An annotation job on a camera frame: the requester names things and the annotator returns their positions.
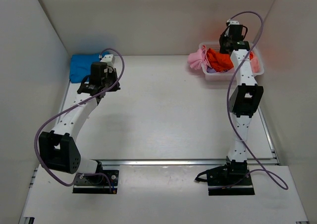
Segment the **orange t-shirt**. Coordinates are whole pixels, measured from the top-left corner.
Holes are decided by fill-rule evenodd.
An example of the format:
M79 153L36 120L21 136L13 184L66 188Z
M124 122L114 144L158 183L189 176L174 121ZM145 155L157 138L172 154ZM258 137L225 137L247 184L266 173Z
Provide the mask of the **orange t-shirt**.
M210 67L215 69L217 72L234 68L234 65L230 59L230 55L228 54L221 54L209 48L207 50L206 56L209 61Z

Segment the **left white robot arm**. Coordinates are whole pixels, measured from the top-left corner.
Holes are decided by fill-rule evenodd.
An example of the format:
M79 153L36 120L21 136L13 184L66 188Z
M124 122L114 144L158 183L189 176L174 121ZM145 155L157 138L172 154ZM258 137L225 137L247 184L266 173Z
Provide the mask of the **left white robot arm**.
M85 76L77 90L73 105L58 114L60 121L51 131L42 128L35 137L35 152L42 167L57 182L72 186L60 180L53 172L86 176L91 183L103 179L99 161L81 156L76 139L90 113L99 105L107 92L120 90L116 68L106 62L91 64L90 74Z

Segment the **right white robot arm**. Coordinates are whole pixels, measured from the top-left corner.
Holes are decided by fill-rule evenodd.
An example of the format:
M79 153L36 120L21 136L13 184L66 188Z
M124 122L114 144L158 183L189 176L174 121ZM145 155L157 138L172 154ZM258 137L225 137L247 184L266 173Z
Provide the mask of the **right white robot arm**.
M245 178L248 173L247 148L248 130L254 113L257 111L264 89L254 78L250 45L245 41L247 27L238 21L228 21L219 39L220 53L228 54L234 66L233 79L237 86L233 93L227 93L227 112L235 134L223 166L198 174L196 182L211 181L213 186L229 186Z

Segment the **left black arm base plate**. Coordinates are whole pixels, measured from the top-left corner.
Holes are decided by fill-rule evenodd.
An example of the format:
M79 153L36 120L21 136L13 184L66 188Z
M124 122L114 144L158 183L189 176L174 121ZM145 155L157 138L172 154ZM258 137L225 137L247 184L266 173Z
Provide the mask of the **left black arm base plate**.
M75 179L74 194L116 194L119 182L118 169L104 169L104 175L80 176Z

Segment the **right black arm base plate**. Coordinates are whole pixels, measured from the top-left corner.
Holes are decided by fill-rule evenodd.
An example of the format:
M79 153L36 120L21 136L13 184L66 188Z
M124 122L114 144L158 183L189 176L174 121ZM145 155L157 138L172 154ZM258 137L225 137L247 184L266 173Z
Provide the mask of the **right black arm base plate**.
M250 175L229 175L227 168L208 169L199 173L194 181L207 183L209 196L255 195Z

